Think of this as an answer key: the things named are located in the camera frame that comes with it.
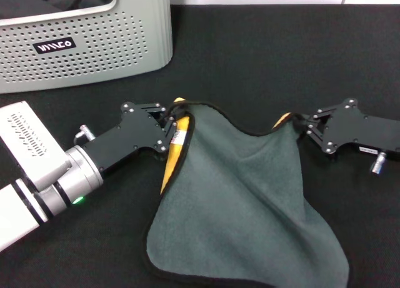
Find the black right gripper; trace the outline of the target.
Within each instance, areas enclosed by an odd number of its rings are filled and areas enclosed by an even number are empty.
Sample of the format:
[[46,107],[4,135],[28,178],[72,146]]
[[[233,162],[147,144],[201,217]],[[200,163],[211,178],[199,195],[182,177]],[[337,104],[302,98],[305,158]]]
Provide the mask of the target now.
[[352,144],[364,153],[400,159],[400,121],[363,113],[355,98],[318,109],[306,119],[307,136],[326,154]]

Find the grey perforated storage box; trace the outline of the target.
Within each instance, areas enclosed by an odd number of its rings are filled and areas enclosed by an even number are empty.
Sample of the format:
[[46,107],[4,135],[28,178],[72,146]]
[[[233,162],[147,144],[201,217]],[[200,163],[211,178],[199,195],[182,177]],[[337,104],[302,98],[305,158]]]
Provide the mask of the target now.
[[0,94],[134,76],[172,56],[170,0],[0,19]]

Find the black tablecloth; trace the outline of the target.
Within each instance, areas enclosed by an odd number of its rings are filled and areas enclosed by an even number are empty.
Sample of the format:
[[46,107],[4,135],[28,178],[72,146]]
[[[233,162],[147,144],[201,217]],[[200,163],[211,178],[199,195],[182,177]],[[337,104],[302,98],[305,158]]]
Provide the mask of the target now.
[[[363,112],[400,120],[400,5],[173,6],[174,53],[155,72],[66,89],[0,94],[26,101],[64,147],[81,124],[102,133],[124,101],[176,97],[221,108],[262,132],[286,112],[310,114],[354,97]],[[351,265],[349,288],[400,288],[400,162],[379,176],[373,157],[330,160],[301,141],[304,191]],[[196,288],[157,277],[143,236],[164,163],[137,156],[80,204],[0,253],[0,288]]]

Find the grey yellow black-trimmed towel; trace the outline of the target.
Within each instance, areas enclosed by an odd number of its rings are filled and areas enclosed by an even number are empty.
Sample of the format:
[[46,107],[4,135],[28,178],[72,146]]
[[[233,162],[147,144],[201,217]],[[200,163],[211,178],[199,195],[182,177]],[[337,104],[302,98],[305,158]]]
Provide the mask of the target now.
[[145,234],[150,268],[195,285],[346,288],[346,255],[304,196],[296,116],[253,134],[213,105],[177,107],[189,125]]

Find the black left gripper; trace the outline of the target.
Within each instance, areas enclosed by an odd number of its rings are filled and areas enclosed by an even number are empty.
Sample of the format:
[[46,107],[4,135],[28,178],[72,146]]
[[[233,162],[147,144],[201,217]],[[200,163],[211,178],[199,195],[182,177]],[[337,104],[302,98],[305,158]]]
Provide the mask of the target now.
[[158,102],[124,102],[119,124],[83,144],[83,151],[101,174],[140,149],[164,154],[177,128],[176,117],[165,112]]

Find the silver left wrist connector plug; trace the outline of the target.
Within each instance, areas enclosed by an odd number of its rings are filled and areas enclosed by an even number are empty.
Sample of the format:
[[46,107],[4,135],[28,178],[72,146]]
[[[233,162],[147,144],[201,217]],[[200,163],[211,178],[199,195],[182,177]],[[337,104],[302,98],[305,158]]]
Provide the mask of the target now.
[[83,124],[79,127],[79,132],[74,136],[74,145],[78,143],[80,138],[85,137],[88,141],[92,141],[96,138],[96,136],[92,133],[92,131],[87,127],[87,125]]

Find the black cloth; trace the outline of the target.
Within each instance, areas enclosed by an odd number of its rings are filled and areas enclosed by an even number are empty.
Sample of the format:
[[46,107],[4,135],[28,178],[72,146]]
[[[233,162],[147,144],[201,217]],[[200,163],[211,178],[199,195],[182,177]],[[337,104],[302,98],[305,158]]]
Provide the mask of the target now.
[[0,0],[0,20],[98,7],[113,0]]

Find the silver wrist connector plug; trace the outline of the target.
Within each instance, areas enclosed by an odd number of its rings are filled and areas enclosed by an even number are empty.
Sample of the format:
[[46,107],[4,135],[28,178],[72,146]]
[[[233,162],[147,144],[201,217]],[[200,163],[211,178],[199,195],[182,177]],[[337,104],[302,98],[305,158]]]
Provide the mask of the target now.
[[85,137],[88,141],[92,141],[96,138],[96,136],[92,133],[92,131],[87,127],[87,125],[83,124],[79,127],[79,132],[74,136],[74,145],[78,143],[80,138]]
[[373,173],[377,176],[380,175],[383,165],[386,162],[386,157],[387,157],[387,154],[385,152],[380,152],[377,155],[376,160],[373,162],[373,164],[371,166],[371,173]]

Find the silver right wrist connector plug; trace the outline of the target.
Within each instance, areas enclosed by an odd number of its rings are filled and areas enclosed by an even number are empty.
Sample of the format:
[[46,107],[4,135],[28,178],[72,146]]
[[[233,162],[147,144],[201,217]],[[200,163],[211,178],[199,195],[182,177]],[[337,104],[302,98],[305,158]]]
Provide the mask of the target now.
[[371,173],[373,173],[377,176],[380,175],[383,165],[386,162],[386,157],[387,157],[387,154],[385,152],[380,152],[377,155],[376,160],[373,162],[373,164],[371,166]]

